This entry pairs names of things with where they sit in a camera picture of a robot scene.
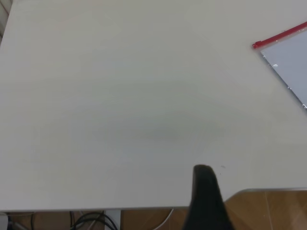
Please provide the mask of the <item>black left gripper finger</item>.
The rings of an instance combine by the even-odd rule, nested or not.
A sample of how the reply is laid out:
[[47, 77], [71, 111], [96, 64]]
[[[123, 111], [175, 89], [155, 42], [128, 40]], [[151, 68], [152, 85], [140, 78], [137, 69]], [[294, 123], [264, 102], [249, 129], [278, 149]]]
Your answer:
[[233, 230], [218, 185], [210, 166], [193, 168], [192, 195], [183, 225], [184, 230]]

